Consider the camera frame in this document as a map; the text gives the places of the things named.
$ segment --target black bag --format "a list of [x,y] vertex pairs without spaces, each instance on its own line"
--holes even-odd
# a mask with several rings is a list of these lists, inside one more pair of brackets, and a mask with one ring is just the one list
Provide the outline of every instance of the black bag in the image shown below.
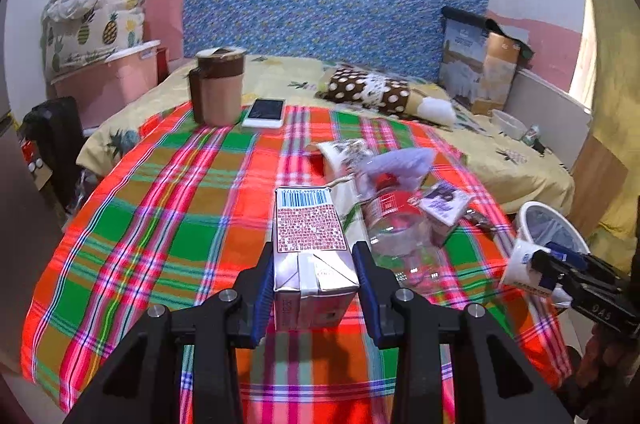
[[76,158],[84,144],[76,100],[66,97],[41,103],[25,115],[21,129],[38,145],[42,160],[53,172],[53,191],[67,208],[74,200],[81,171]]

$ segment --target brown thermos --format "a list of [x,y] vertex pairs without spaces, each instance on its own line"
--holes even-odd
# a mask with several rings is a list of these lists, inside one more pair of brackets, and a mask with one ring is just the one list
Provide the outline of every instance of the brown thermos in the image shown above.
[[246,50],[218,47],[196,54],[198,66],[189,72],[193,118],[209,127],[238,122],[242,112],[242,76]]

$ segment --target pineapple print bedding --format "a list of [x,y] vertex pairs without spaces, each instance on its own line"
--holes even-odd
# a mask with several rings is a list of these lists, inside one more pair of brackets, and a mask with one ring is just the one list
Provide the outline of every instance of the pineapple print bedding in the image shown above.
[[145,0],[51,0],[42,16],[49,80],[142,43]]

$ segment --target trash bin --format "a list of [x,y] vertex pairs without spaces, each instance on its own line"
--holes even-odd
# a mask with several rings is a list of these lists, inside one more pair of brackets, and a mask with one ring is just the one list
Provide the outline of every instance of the trash bin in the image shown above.
[[[542,202],[526,202],[518,211],[514,225],[521,240],[543,246],[556,242],[576,253],[589,254],[589,247],[575,227]],[[554,289],[551,296],[552,302],[559,308],[569,308],[571,299],[560,286]]]

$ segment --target phone screen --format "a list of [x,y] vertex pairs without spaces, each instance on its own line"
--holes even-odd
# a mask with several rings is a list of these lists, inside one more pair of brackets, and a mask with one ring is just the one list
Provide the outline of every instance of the phone screen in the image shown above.
[[276,121],[282,117],[283,100],[262,100],[254,101],[254,106],[247,114],[250,119],[268,119]]

